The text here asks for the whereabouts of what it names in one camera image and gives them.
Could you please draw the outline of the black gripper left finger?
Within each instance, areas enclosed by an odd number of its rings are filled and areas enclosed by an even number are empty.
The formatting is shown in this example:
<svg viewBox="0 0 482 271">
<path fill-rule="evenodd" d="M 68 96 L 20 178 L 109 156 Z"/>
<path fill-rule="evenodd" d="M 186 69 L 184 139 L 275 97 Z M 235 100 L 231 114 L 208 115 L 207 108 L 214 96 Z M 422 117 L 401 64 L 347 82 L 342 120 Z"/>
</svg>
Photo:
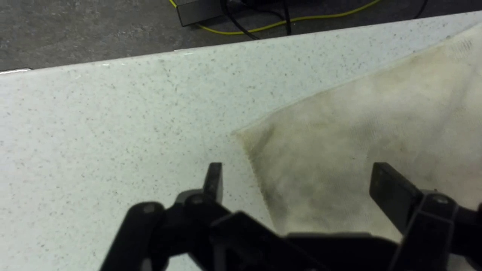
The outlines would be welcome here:
<svg viewBox="0 0 482 271">
<path fill-rule="evenodd" d="M 133 204 L 100 271 L 168 271 L 187 254 L 201 271 L 278 271 L 282 239 L 244 212 L 222 204 L 223 163 L 211 162 L 204 185 L 171 207 Z"/>
</svg>

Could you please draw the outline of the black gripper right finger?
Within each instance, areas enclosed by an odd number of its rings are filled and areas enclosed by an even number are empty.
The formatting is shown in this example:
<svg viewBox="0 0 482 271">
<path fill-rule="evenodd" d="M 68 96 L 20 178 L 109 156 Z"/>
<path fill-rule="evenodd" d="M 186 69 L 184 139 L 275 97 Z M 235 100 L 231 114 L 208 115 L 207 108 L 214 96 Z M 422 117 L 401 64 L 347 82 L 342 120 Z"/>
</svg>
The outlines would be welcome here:
<svg viewBox="0 0 482 271">
<path fill-rule="evenodd" d="M 375 162 L 369 195 L 403 233 L 389 271 L 448 271 L 452 254 L 482 266 L 482 212 L 422 191 L 389 162 Z"/>
</svg>

